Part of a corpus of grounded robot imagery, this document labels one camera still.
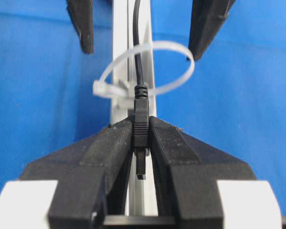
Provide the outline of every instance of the blue fabric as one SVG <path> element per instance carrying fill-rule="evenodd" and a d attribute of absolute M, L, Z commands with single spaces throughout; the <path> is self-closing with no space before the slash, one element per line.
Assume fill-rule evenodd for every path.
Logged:
<path fill-rule="evenodd" d="M 154 40 L 187 46 L 192 0 L 152 0 Z M 82 54 L 65 0 L 0 1 L 0 190 L 34 159 L 97 133 L 110 101 L 92 81 L 112 60 L 112 9 L 94 1 L 95 53 Z M 156 84 L 184 57 L 155 52 Z M 192 78 L 157 97 L 161 119 L 248 162 L 286 215 L 286 0 L 236 0 Z"/>
<path fill-rule="evenodd" d="M 92 82 L 112 60 L 112 9 L 94 3 L 93 55 L 82 54 L 65 0 L 0 1 L 0 191 L 32 160 L 108 125 Z"/>
<path fill-rule="evenodd" d="M 192 0 L 152 1 L 154 40 L 188 45 Z M 188 67 L 154 54 L 157 85 Z M 236 0 L 184 86 L 157 97 L 158 116 L 248 162 L 286 215 L 286 0 Z"/>

